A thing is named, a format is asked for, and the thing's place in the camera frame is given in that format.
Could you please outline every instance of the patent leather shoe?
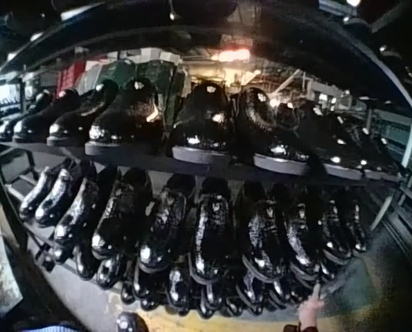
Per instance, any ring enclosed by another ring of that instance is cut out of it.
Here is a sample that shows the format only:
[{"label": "patent leather shoe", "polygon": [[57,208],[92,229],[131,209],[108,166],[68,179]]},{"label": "patent leather shoe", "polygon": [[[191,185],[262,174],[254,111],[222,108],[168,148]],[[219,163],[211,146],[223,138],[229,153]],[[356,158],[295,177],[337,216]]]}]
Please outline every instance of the patent leather shoe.
[{"label": "patent leather shoe", "polygon": [[143,318],[123,311],[116,319],[116,332],[149,332],[149,329]]},{"label": "patent leather shoe", "polygon": [[134,249],[151,199],[152,183],[146,171],[130,169],[116,179],[92,237],[95,257],[105,259],[120,250]]},{"label": "patent leather shoe", "polygon": [[174,174],[148,217],[139,250],[140,268],[147,273],[166,269],[179,256],[179,240],[195,195],[195,177]]},{"label": "patent leather shoe", "polygon": [[54,240],[57,243],[70,246],[82,238],[90,241],[117,176],[118,169],[108,166],[96,179],[86,177],[82,180],[75,200],[55,228]]},{"label": "patent leather shoe", "polygon": [[189,307],[192,286],[187,266],[176,265],[170,269],[165,289],[167,300],[172,308]]},{"label": "patent leather shoe", "polygon": [[207,307],[206,301],[203,297],[197,300],[197,312],[203,320],[209,320],[215,314],[215,310],[211,310]]},{"label": "patent leather shoe", "polygon": [[130,80],[93,122],[86,154],[139,154],[154,151],[163,137],[163,113],[147,78]]},{"label": "patent leather shoe", "polygon": [[5,121],[0,126],[0,142],[10,142],[12,140],[13,129],[15,125],[24,118],[35,115],[36,113],[45,109],[52,102],[52,100],[53,96],[49,91],[43,90],[41,93],[39,93],[35,98],[35,102],[29,106],[25,113],[22,113],[19,116],[10,119],[9,121]]},{"label": "patent leather shoe", "polygon": [[287,281],[290,285],[290,302],[292,304],[303,303],[312,294],[312,289],[304,287],[294,275],[289,275]]},{"label": "patent leather shoe", "polygon": [[103,80],[94,90],[81,97],[81,106],[60,116],[50,127],[47,145],[55,147],[84,146],[89,140],[90,126],[97,116],[114,101],[118,85]]},{"label": "patent leather shoe", "polygon": [[39,179],[34,188],[24,197],[19,206],[19,218],[27,221],[35,216],[39,204],[47,197],[52,190],[58,174],[62,168],[70,168],[73,165],[71,159],[66,159],[55,167],[45,167],[39,175]]},{"label": "patent leather shoe", "polygon": [[212,82],[198,84],[170,133],[173,157],[190,163],[229,163],[232,122],[224,89]]},{"label": "patent leather shoe", "polygon": [[63,247],[56,243],[53,244],[53,261],[58,265],[64,264],[64,262],[72,256],[72,253],[73,247]]},{"label": "patent leather shoe", "polygon": [[75,89],[66,89],[45,109],[19,121],[13,129],[16,143],[46,142],[48,128],[61,115],[80,106],[80,96]]},{"label": "patent leather shoe", "polygon": [[122,254],[102,261],[96,274],[96,283],[102,289],[112,288],[123,277],[126,265],[127,261]]},{"label": "patent leather shoe", "polygon": [[75,249],[76,272],[82,280],[90,280],[96,274],[101,261],[92,255],[90,241],[81,241]]},{"label": "patent leather shoe", "polygon": [[250,308],[262,306],[264,301],[265,283],[258,280],[250,270],[245,270],[236,285],[237,294]]},{"label": "patent leather shoe", "polygon": [[155,300],[157,293],[165,279],[165,273],[147,274],[143,272],[138,264],[135,264],[133,276],[133,292],[136,299]]},{"label": "patent leather shoe", "polygon": [[225,298],[224,282],[218,281],[203,286],[201,290],[201,298],[204,298],[204,303],[210,310],[220,310]]},{"label": "patent leather shoe", "polygon": [[121,302],[124,304],[132,304],[136,301],[134,294],[134,273],[136,261],[129,260],[127,262],[126,271],[123,278],[123,285],[121,286]]},{"label": "patent leather shoe", "polygon": [[248,306],[247,307],[247,311],[250,312],[250,314],[252,314],[253,316],[256,316],[256,317],[262,315],[262,312],[264,311],[263,309],[264,309],[264,307],[262,305],[261,306]]},{"label": "patent leather shoe", "polygon": [[349,246],[356,255],[365,252],[367,250],[366,233],[360,220],[357,195],[352,190],[340,190],[334,197],[339,221]]},{"label": "patent leather shoe", "polygon": [[335,200],[331,197],[332,194],[317,189],[309,190],[309,196],[308,215],[313,219],[310,222],[317,225],[323,255],[336,264],[347,264],[352,258],[352,249],[341,227],[338,209]]},{"label": "patent leather shoe", "polygon": [[153,311],[159,307],[159,303],[155,299],[142,299],[140,300],[141,309],[144,311]]},{"label": "patent leather shoe", "polygon": [[221,307],[221,313],[225,317],[239,317],[242,315],[245,305],[236,293],[235,288],[235,275],[228,275],[225,281],[225,294],[223,306]]},{"label": "patent leather shoe", "polygon": [[243,158],[253,158],[255,166],[302,175],[308,171],[310,150],[298,139],[293,127],[287,126],[284,118],[285,114],[270,106],[269,96],[263,90],[243,90],[238,97],[235,126],[239,151]]},{"label": "patent leather shoe", "polygon": [[54,226],[60,221],[72,204],[84,177],[96,177],[92,162],[84,160],[71,169],[61,169],[52,190],[35,211],[35,220],[39,227]]},{"label": "patent leather shoe", "polygon": [[242,262],[259,280],[273,282],[285,267],[285,250],[278,237],[276,203],[258,182],[246,182],[235,203]]},{"label": "patent leather shoe", "polygon": [[[284,203],[284,200],[279,201],[278,197],[276,200],[279,205]],[[317,243],[307,224],[306,203],[306,192],[299,190],[297,197],[284,207],[283,222],[291,270],[301,279],[315,280],[319,271]]]},{"label": "patent leather shoe", "polygon": [[349,142],[341,142],[322,119],[320,106],[309,100],[294,102],[295,132],[312,154],[323,163],[329,175],[359,180],[363,174],[363,158]]},{"label": "patent leather shoe", "polygon": [[201,285],[219,281],[233,246],[231,192],[225,180],[206,178],[199,193],[189,253],[190,275]]}]

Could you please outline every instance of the ceiling light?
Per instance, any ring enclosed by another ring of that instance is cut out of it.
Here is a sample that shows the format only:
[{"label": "ceiling light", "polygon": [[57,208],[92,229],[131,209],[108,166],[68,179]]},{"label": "ceiling light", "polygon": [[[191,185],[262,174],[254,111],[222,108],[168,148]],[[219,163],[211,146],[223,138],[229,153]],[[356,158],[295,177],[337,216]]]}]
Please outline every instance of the ceiling light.
[{"label": "ceiling light", "polygon": [[7,54],[7,61],[10,61],[11,59],[13,59],[16,56],[17,56],[17,54],[15,52]]},{"label": "ceiling light", "polygon": [[35,39],[40,38],[42,33],[34,33],[32,37],[30,37],[30,41],[33,42]]},{"label": "ceiling light", "polygon": [[223,121],[224,121],[224,114],[223,114],[223,113],[215,114],[215,115],[212,117],[212,121],[215,121],[215,122],[218,122],[218,123],[223,122]]},{"label": "ceiling light", "polygon": [[86,10],[97,6],[99,3],[94,3],[93,5],[87,5],[87,6],[82,6],[74,9],[67,10],[65,12],[61,13],[61,20],[65,21],[67,19],[71,19],[72,17],[81,14],[82,12],[85,12]]},{"label": "ceiling light", "polygon": [[250,59],[250,51],[246,48],[239,50],[223,50],[218,55],[212,56],[212,60],[219,62],[247,61]]},{"label": "ceiling light", "polygon": [[279,104],[280,104],[280,101],[278,100],[278,99],[270,99],[270,102],[269,102],[269,104],[270,104],[270,106],[272,106],[272,107],[277,107]]},{"label": "ceiling light", "polygon": [[353,7],[358,7],[361,3],[361,0],[347,0],[347,3]]}]

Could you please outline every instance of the shoe sole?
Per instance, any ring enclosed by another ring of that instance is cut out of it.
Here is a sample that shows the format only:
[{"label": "shoe sole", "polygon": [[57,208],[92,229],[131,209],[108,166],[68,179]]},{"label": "shoe sole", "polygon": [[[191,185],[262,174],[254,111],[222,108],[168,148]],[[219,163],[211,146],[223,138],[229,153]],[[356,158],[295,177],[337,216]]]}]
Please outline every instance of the shoe sole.
[{"label": "shoe sole", "polygon": [[46,142],[46,139],[45,138],[36,139],[34,137],[25,138],[25,137],[13,136],[12,141],[15,143],[44,143]]},{"label": "shoe sole", "polygon": [[84,146],[85,153],[89,156],[113,155],[121,156],[123,154],[149,154],[155,148],[149,143],[96,143],[87,142]]},{"label": "shoe sole", "polygon": [[311,284],[308,283],[309,280],[304,280],[304,279],[298,278],[297,276],[295,276],[295,277],[296,277],[296,281],[299,282],[304,287],[306,287],[307,289],[314,289],[314,287]]},{"label": "shoe sole", "polygon": [[361,180],[363,174],[358,169],[350,169],[338,165],[324,164],[325,170],[329,175],[338,176],[339,178],[349,178],[350,180]]},{"label": "shoe sole", "polygon": [[241,256],[242,259],[242,263],[244,264],[244,266],[246,266],[247,270],[249,270],[250,272],[253,273],[253,275],[255,275],[256,279],[265,282],[266,284],[271,284],[273,283],[276,279],[275,278],[266,278],[264,275],[261,275],[256,269],[255,267],[252,266],[252,264],[250,264],[249,260],[242,255]]},{"label": "shoe sole", "polygon": [[141,271],[151,275],[153,273],[158,273],[158,272],[162,272],[166,269],[168,269],[170,267],[170,263],[166,264],[164,267],[162,268],[149,268],[148,266],[144,265],[141,260],[138,259],[138,267],[140,268]]},{"label": "shoe sole", "polygon": [[98,260],[98,261],[105,261],[106,259],[110,259],[113,256],[115,256],[115,254],[112,255],[102,255],[99,254],[98,252],[96,252],[95,250],[92,249],[92,255]]},{"label": "shoe sole", "polygon": [[173,158],[195,164],[228,165],[232,156],[222,152],[194,149],[192,147],[173,147]]},{"label": "shoe sole", "polygon": [[248,306],[249,308],[256,308],[256,305],[253,305],[245,296],[244,293],[242,292],[242,290],[240,290],[240,287],[238,286],[238,283],[235,285],[235,290],[236,293],[238,294],[238,296],[240,297],[241,301],[246,304],[246,306]]},{"label": "shoe sole", "polygon": [[287,160],[282,158],[274,158],[255,154],[253,156],[253,164],[256,167],[267,169],[276,173],[304,175],[309,170],[309,165],[300,163],[299,161]]},{"label": "shoe sole", "polygon": [[315,275],[308,275],[307,273],[303,272],[299,267],[297,267],[293,263],[290,263],[290,269],[292,270],[292,272],[295,274],[297,278],[307,280],[308,282],[312,282],[318,278],[317,273],[315,273]]},{"label": "shoe sole", "polygon": [[188,253],[188,264],[189,264],[189,275],[192,277],[193,280],[195,280],[198,284],[203,285],[203,286],[207,286],[207,285],[211,285],[214,284],[215,282],[217,282],[218,280],[220,280],[219,278],[216,279],[212,279],[212,280],[205,280],[201,277],[198,277],[196,274],[194,274],[193,272],[193,265],[192,265],[192,255],[190,254],[190,252]]},{"label": "shoe sole", "polygon": [[49,136],[47,138],[47,145],[49,147],[83,147],[85,143],[86,140],[75,137],[59,138]]},{"label": "shoe sole", "polygon": [[333,254],[328,252],[326,249],[323,249],[323,253],[324,253],[325,257],[328,260],[330,260],[332,263],[335,263],[335,264],[341,265],[341,266],[346,265],[352,259],[352,256],[350,256],[349,258],[346,258],[346,259],[341,259],[337,256],[334,256]]}]

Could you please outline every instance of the dress shoe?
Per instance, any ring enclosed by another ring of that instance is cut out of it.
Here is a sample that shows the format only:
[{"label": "dress shoe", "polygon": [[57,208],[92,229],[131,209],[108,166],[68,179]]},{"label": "dress shoe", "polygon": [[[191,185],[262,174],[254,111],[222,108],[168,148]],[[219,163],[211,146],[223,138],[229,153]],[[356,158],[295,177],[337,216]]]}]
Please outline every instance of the dress shoe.
[{"label": "dress shoe", "polygon": [[237,294],[248,307],[255,309],[264,301],[265,283],[258,280],[250,270],[245,270],[236,285]]},{"label": "dress shoe", "polygon": [[91,239],[109,193],[118,176],[116,167],[104,168],[96,177],[82,180],[80,190],[55,228],[54,240],[61,246],[74,246],[82,238]]},{"label": "dress shoe", "polygon": [[227,275],[224,284],[224,292],[226,297],[224,299],[223,306],[221,307],[221,314],[224,317],[239,317],[244,311],[244,302],[240,299],[236,293],[236,278],[234,274]]},{"label": "dress shoe", "polygon": [[122,254],[101,262],[96,274],[96,282],[102,289],[112,288],[121,280],[126,269],[127,261]]},{"label": "dress shoe", "polygon": [[71,159],[66,159],[63,163],[55,167],[45,167],[39,175],[39,179],[34,188],[24,197],[24,200],[19,206],[19,218],[27,221],[35,216],[39,204],[47,197],[52,190],[52,186],[62,168],[70,168],[73,166]]},{"label": "dress shoe", "polygon": [[334,195],[338,217],[348,245],[355,254],[366,251],[366,233],[360,221],[359,199],[352,190],[340,190]]},{"label": "dress shoe", "polygon": [[212,82],[197,85],[170,134],[173,157],[190,163],[229,163],[232,121],[224,89]]},{"label": "dress shoe", "polygon": [[[272,188],[272,193],[280,191]],[[315,280],[318,277],[319,265],[316,255],[316,243],[307,224],[306,195],[297,194],[297,199],[283,210],[285,234],[288,242],[289,265],[291,270],[301,279]],[[281,205],[283,201],[276,198]]]},{"label": "dress shoe", "polygon": [[133,292],[136,299],[155,300],[157,292],[164,283],[164,273],[147,274],[143,272],[138,264],[135,264],[133,278]]},{"label": "dress shoe", "polygon": [[388,150],[388,142],[385,138],[380,136],[379,134],[374,133],[371,135],[372,137],[372,144],[376,147],[377,151],[381,158],[386,161],[387,167],[385,169],[386,175],[383,176],[385,180],[395,181],[398,182],[401,180],[401,174],[404,174],[404,168],[398,163],[392,155],[389,153]]},{"label": "dress shoe", "polygon": [[[309,222],[317,225],[323,255],[336,264],[345,265],[352,258],[352,250],[341,227],[335,200],[329,193],[319,194],[319,191],[318,188],[309,192],[307,215],[308,219],[313,219]],[[325,195],[330,197],[328,202],[324,201]]]},{"label": "dress shoe", "polygon": [[191,301],[190,275],[187,266],[173,266],[165,285],[167,301],[172,308],[185,309]]},{"label": "dress shoe", "polygon": [[363,158],[352,144],[340,144],[337,133],[325,127],[318,104],[309,100],[297,100],[293,112],[296,113],[295,132],[303,144],[321,160],[328,174],[352,180],[362,178]]},{"label": "dress shoe", "polygon": [[381,179],[388,178],[387,174],[397,176],[399,169],[394,160],[389,160],[374,144],[373,139],[367,129],[364,128],[363,121],[353,116],[340,116],[339,114],[328,114],[323,117],[328,127],[337,130],[340,138],[339,143],[344,144],[351,141],[359,148],[359,154],[364,159],[366,177]]},{"label": "dress shoe", "polygon": [[121,286],[121,302],[124,304],[132,304],[137,298],[134,294],[134,274],[135,274],[136,261],[129,260],[125,270],[123,285]]},{"label": "dress shoe", "polygon": [[134,248],[151,199],[152,183],[146,171],[130,169],[117,178],[92,237],[95,257],[105,259]]},{"label": "dress shoe", "polygon": [[224,282],[218,281],[207,286],[203,286],[201,290],[201,298],[204,298],[204,303],[210,310],[220,310],[224,303]]},{"label": "dress shoe", "polygon": [[285,306],[284,306],[284,307],[283,307],[283,306],[280,306],[280,307],[276,306],[268,297],[267,297],[266,302],[265,302],[265,308],[266,308],[266,310],[269,311],[270,313],[274,313],[274,312],[277,311],[277,310],[284,310],[284,309],[286,309]]},{"label": "dress shoe", "polygon": [[250,312],[253,316],[261,316],[263,312],[263,306],[248,306],[247,311]]},{"label": "dress shoe", "polygon": [[86,154],[148,153],[161,144],[163,113],[155,86],[134,78],[93,122]]},{"label": "dress shoe", "polygon": [[321,280],[324,282],[331,282],[334,280],[341,269],[340,265],[333,263],[325,257],[321,259],[320,265],[320,276]]},{"label": "dress shoe", "polygon": [[52,94],[47,90],[43,90],[37,95],[35,102],[29,106],[26,112],[15,118],[11,118],[9,121],[5,121],[0,126],[0,142],[10,142],[12,140],[13,128],[15,125],[24,118],[35,115],[45,109],[52,102],[52,99]]},{"label": "dress shoe", "polygon": [[149,329],[143,318],[123,311],[116,319],[116,332],[149,332]]},{"label": "dress shoe", "polygon": [[158,308],[159,306],[158,301],[154,300],[154,299],[142,299],[140,301],[140,305],[141,305],[141,309],[143,309],[144,311],[153,311],[156,308]]},{"label": "dress shoe", "polygon": [[206,178],[199,193],[197,222],[189,253],[190,275],[201,285],[219,281],[233,249],[231,191],[225,180]]},{"label": "dress shoe", "polygon": [[273,282],[285,266],[285,251],[278,238],[276,204],[262,184],[246,182],[235,203],[242,262],[259,280]]},{"label": "dress shoe", "polygon": [[286,308],[287,305],[290,303],[291,289],[286,276],[281,277],[274,283],[268,285],[267,289],[269,297],[280,310]]},{"label": "dress shoe", "polygon": [[148,218],[139,250],[141,270],[147,273],[165,270],[179,256],[179,240],[194,195],[194,176],[174,174],[170,177]]},{"label": "dress shoe", "polygon": [[294,275],[289,275],[287,281],[290,285],[290,302],[292,304],[301,304],[312,294],[312,290],[304,287]]},{"label": "dress shoe", "polygon": [[59,244],[53,244],[53,261],[58,265],[64,264],[64,262],[72,256],[72,253],[73,247],[62,247]]},{"label": "dress shoe", "polygon": [[35,211],[38,226],[45,228],[56,225],[72,204],[83,178],[94,179],[95,176],[94,164],[86,160],[71,169],[61,169],[52,190]]},{"label": "dress shoe", "polygon": [[91,242],[85,239],[75,249],[76,272],[82,280],[90,280],[96,274],[101,261],[92,255]]},{"label": "dress shoe", "polygon": [[46,142],[48,128],[61,115],[80,106],[80,96],[75,89],[60,92],[57,99],[42,111],[19,121],[13,129],[13,141],[16,143]]},{"label": "dress shoe", "polygon": [[304,174],[310,151],[287,126],[287,114],[278,113],[261,89],[248,88],[238,98],[235,130],[243,158],[253,158],[255,166],[274,172]]},{"label": "dress shoe", "polygon": [[50,127],[47,145],[54,147],[84,146],[89,140],[90,126],[114,101],[118,85],[103,80],[88,96],[82,96],[81,107],[60,116]]},{"label": "dress shoe", "polygon": [[203,320],[209,320],[215,314],[215,310],[211,310],[207,307],[206,301],[203,297],[200,297],[200,299],[197,300],[197,312]]},{"label": "dress shoe", "polygon": [[190,313],[190,307],[177,310],[178,316],[185,317]]}]

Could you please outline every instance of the storage rack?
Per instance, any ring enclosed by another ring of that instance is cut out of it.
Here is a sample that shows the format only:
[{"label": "storage rack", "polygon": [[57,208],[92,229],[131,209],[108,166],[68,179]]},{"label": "storage rack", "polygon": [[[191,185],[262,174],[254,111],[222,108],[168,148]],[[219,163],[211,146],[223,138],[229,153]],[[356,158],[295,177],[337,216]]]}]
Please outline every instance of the storage rack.
[{"label": "storage rack", "polygon": [[[325,45],[342,43],[342,52],[346,55],[352,50],[355,51],[355,56],[361,57],[364,62],[364,70],[370,72],[370,77],[364,81],[364,77],[358,76],[356,68],[351,64],[355,62],[355,57],[344,59],[342,63],[335,59],[330,59],[328,54],[315,53],[314,58],[325,61],[323,63],[334,65],[335,70],[318,70],[316,64],[308,65],[305,70],[315,72],[323,80],[327,80],[340,87],[350,88],[351,82],[359,82],[356,86],[351,88],[352,93],[362,95],[369,93],[376,98],[387,98],[394,103],[394,112],[400,116],[409,119],[410,133],[408,142],[406,144],[403,156],[402,165],[406,167],[409,163],[412,154],[412,99],[409,97],[406,90],[400,84],[400,81],[391,73],[391,71],[368,50],[361,42],[357,41],[334,22],[328,22],[323,15],[315,12],[307,12],[299,6],[287,3],[286,1],[276,2],[275,4],[269,1],[269,6],[275,6],[275,12],[287,24],[295,24],[295,17],[304,17],[305,21],[300,24],[305,26],[305,29],[313,30],[316,34],[325,37]],[[196,33],[200,37],[206,35],[210,31],[214,33],[231,34],[238,31],[246,36],[260,36],[266,39],[269,34],[263,29],[257,29],[255,26],[240,22],[222,22],[208,24],[207,22],[196,23],[194,19],[177,21],[170,18],[170,10],[166,6],[162,6],[160,1],[121,1],[115,4],[100,4],[88,11],[72,17],[61,24],[49,29],[42,34],[35,41],[26,44],[17,52],[17,55],[8,61],[0,70],[0,84],[18,82],[21,84],[20,91],[24,91],[24,82],[35,75],[39,75],[44,71],[51,69],[61,69],[67,64],[74,62],[76,59],[88,59],[95,55],[106,53],[113,50],[125,49],[129,46],[134,48],[142,48],[146,46],[153,47],[172,47],[170,44],[182,45],[183,48],[189,48],[195,45],[195,39],[185,40],[177,33],[179,30],[189,30],[191,33]],[[287,40],[290,45],[285,49],[285,53],[295,51],[301,47],[300,38],[296,38],[296,42]],[[330,49],[321,45],[319,49]],[[293,57],[285,57],[291,65],[298,65],[294,62]],[[21,97],[21,103],[24,102],[24,97]],[[297,176],[290,176],[286,174],[277,174],[273,172],[264,171],[247,165],[229,165],[223,167],[222,165],[196,165],[191,163],[174,160],[162,154],[145,155],[145,156],[86,156],[82,149],[78,148],[52,148],[45,144],[16,144],[12,142],[0,143],[10,147],[6,154],[14,153],[22,149],[28,156],[30,166],[27,170],[18,175],[18,178],[26,180],[25,174],[32,172],[37,178],[38,169],[35,169],[35,162],[32,157],[32,152],[43,152],[57,156],[72,156],[74,158],[90,158],[98,163],[109,163],[120,166],[143,167],[146,169],[153,169],[160,172],[180,172],[185,174],[193,174],[198,176],[220,176],[229,179],[238,180],[259,180],[269,182],[282,183],[307,183],[318,185],[350,185],[350,186],[380,186],[378,181],[370,181],[367,179],[361,181],[349,181],[342,178],[335,178],[331,176],[319,178],[304,178]],[[47,255],[48,248],[51,247],[51,242],[48,237],[38,235],[28,224],[23,224],[17,218],[16,209],[12,202],[12,198],[19,200],[22,195],[16,192],[11,187],[10,182],[3,178],[0,167],[0,199],[7,202],[10,206],[8,213],[14,217],[9,220],[15,220],[11,226],[19,228],[19,225],[32,235],[42,241],[44,244],[42,250],[37,255],[39,261],[46,262],[44,255]],[[384,201],[375,199],[376,203],[381,207],[377,211],[377,216],[372,224],[372,229],[384,218],[386,211],[393,203],[393,195],[387,196]]]}]

